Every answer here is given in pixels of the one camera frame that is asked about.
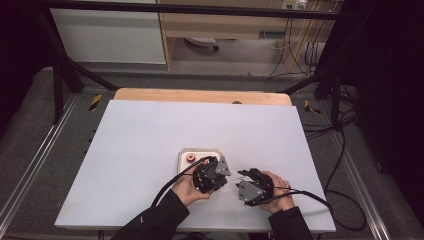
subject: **gray floor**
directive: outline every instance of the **gray floor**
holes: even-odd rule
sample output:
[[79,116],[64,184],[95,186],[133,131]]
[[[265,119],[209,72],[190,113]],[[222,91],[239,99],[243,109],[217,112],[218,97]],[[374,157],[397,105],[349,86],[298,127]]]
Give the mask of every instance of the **gray floor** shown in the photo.
[[[175,65],[170,72],[152,68],[151,71],[143,73],[141,70],[124,73],[110,68],[103,69],[99,75],[125,87],[264,92],[285,89],[304,77],[302,74],[272,80],[262,77],[268,76],[279,59],[278,51],[269,47],[269,42],[239,40],[221,42],[219,56],[210,49],[190,46],[183,40],[177,42]],[[279,71],[278,73],[284,73],[283,66],[279,67]],[[94,136],[93,130],[97,128],[107,102],[114,94],[97,88],[97,84],[87,79],[84,82],[88,86],[87,91],[79,95],[68,123],[17,211],[4,239],[13,237],[49,239],[52,235],[50,239],[59,239],[59,236],[66,236],[63,239],[72,239],[72,236],[82,239],[82,236],[94,238],[96,235],[93,231],[69,231],[53,225],[60,210],[58,205],[66,197],[84,159],[84,151],[89,148],[89,139]],[[34,84],[21,110],[15,114],[8,129],[0,138],[0,206],[6,204],[51,127],[54,109],[52,87],[51,72],[40,72],[34,78]],[[293,104],[298,107],[302,123],[326,124],[322,114],[304,111],[304,100],[310,100],[311,104],[315,104],[314,107],[319,106],[312,97],[314,88],[314,84],[311,84],[300,93],[292,95]],[[102,100],[96,111],[90,112],[88,108],[98,91],[103,92]],[[360,126],[352,124],[346,127],[346,141],[392,239],[424,239],[422,227],[416,221],[391,176],[377,172],[376,163]],[[330,134],[309,141],[309,147],[320,180],[324,184],[337,160],[339,150]],[[338,169],[330,188],[356,198],[343,166]],[[328,199],[335,206],[336,216],[343,223],[352,226],[360,223],[359,211],[350,202],[330,195]],[[324,237],[373,239],[373,234],[369,227],[359,232],[352,232],[337,225],[336,233],[325,234]],[[246,236],[224,234],[214,239],[243,238]]]

